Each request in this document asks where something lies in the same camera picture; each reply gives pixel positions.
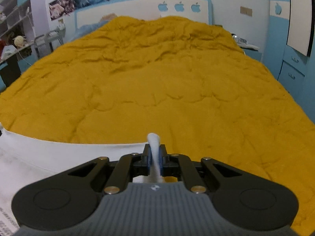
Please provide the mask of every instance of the drawer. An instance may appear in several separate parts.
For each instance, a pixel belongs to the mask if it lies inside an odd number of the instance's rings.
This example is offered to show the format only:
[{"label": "drawer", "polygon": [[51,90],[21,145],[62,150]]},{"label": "drawer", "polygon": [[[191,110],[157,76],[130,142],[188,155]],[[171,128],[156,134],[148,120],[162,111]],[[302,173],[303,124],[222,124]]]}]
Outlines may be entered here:
[{"label": "drawer", "polygon": [[306,74],[308,57],[288,45],[285,46],[283,60],[299,70],[302,74]]},{"label": "drawer", "polygon": [[299,98],[303,88],[304,75],[283,61],[279,75],[279,82],[291,94],[295,101]]}]

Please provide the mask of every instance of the blue apple decal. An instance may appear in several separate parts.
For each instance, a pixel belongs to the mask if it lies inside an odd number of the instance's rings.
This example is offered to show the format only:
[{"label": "blue apple decal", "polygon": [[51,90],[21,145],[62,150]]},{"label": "blue apple decal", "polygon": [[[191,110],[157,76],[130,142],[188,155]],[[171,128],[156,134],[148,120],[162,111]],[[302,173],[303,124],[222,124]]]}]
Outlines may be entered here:
[{"label": "blue apple decal", "polygon": [[196,2],[196,4],[192,5],[193,12],[200,12],[200,5]]},{"label": "blue apple decal", "polygon": [[175,10],[179,11],[179,12],[183,12],[184,11],[184,5],[182,4],[181,1],[179,3],[175,4]]},{"label": "blue apple decal", "polygon": [[281,6],[280,6],[278,3],[276,3],[276,14],[277,14],[277,15],[280,15],[280,14],[281,14],[281,11],[282,11]]},{"label": "blue apple decal", "polygon": [[167,11],[167,3],[165,3],[165,1],[163,3],[160,3],[158,6],[159,11]]}]

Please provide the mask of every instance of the white headboard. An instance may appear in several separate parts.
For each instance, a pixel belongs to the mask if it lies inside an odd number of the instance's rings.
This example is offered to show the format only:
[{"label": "white headboard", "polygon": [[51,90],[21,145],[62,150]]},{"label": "white headboard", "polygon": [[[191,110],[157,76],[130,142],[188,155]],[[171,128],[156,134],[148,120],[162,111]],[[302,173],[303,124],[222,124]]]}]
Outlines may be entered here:
[{"label": "white headboard", "polygon": [[76,29],[97,23],[110,13],[144,20],[173,15],[212,24],[211,0],[116,0],[75,11]]}]

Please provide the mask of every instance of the cable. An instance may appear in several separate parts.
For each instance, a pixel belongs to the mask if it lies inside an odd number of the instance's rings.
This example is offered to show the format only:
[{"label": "cable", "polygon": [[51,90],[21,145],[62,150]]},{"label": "cable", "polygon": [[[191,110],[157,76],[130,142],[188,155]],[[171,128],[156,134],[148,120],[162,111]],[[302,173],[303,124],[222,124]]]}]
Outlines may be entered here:
[{"label": "cable", "polygon": [[22,55],[21,55],[21,53],[18,51],[18,53],[20,54],[20,56],[21,56],[21,58],[26,62],[26,63],[28,63],[30,66],[32,66],[29,62],[27,62],[23,57],[22,57]]},{"label": "cable", "polygon": [[28,16],[28,19],[30,20],[30,25],[31,25],[31,26],[32,26],[32,28],[33,28],[34,26],[33,26],[33,24],[32,24],[32,21],[31,21],[31,18],[30,18],[30,14],[28,13],[28,15],[27,15],[27,16]]}]

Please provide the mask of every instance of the logo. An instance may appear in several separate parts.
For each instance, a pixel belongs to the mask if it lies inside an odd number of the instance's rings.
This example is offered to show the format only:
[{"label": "logo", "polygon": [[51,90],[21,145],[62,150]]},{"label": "logo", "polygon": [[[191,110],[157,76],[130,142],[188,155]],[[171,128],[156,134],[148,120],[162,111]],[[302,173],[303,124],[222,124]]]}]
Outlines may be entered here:
[{"label": "logo", "polygon": [[152,185],[151,189],[156,192],[160,189],[160,187],[158,185]]}]

